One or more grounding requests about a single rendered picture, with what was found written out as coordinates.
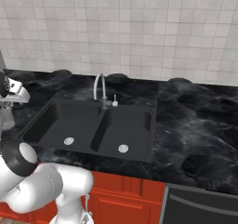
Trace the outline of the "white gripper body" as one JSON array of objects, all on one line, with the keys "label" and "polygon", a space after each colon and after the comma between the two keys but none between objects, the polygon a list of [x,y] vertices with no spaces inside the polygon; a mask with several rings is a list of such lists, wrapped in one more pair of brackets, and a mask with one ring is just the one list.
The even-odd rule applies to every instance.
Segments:
[{"label": "white gripper body", "polygon": [[30,94],[24,86],[20,89],[12,89],[9,94],[6,96],[6,101],[18,102],[18,103],[27,103],[30,100]]}]

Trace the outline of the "clear glass cup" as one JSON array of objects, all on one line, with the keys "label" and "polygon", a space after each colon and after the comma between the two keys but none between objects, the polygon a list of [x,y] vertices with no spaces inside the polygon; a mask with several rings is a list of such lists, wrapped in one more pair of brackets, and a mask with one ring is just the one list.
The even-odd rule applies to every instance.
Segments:
[{"label": "clear glass cup", "polygon": [[15,126],[15,120],[10,108],[1,109],[0,118],[4,130],[10,130]]}]

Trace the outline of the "black double basin sink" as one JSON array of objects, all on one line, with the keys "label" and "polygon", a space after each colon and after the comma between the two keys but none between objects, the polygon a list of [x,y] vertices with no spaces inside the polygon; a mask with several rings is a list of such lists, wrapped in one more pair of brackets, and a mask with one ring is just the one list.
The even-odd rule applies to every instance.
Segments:
[{"label": "black double basin sink", "polygon": [[35,146],[149,163],[155,109],[52,99],[19,134]]}]

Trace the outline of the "silver curved tap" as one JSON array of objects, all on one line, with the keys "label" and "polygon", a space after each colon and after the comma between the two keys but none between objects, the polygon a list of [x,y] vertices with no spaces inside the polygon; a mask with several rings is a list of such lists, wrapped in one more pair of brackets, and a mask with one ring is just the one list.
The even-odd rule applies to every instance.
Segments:
[{"label": "silver curved tap", "polygon": [[101,98],[102,108],[106,110],[109,106],[112,105],[112,103],[107,99],[105,77],[102,73],[99,73],[95,78],[94,87],[93,87],[93,98],[94,100],[98,99],[99,81],[101,81],[101,87],[102,87],[102,98]]}]

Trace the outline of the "red cupboard door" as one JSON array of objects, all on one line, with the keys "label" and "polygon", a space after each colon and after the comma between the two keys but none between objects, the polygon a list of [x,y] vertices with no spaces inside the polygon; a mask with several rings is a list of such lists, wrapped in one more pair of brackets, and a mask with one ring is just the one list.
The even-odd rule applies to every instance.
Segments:
[{"label": "red cupboard door", "polygon": [[0,203],[0,217],[28,222],[30,224],[48,224],[57,213],[58,210],[55,202],[51,202],[43,208],[25,214],[16,213],[6,203]]},{"label": "red cupboard door", "polygon": [[88,211],[95,224],[159,224],[165,183],[92,172]]}]

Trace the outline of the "black dishwasher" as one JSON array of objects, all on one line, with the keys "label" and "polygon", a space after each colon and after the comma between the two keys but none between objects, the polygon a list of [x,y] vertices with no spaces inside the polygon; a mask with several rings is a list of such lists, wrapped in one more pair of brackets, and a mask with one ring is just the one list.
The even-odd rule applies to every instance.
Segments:
[{"label": "black dishwasher", "polygon": [[159,224],[238,224],[238,195],[166,184]]}]

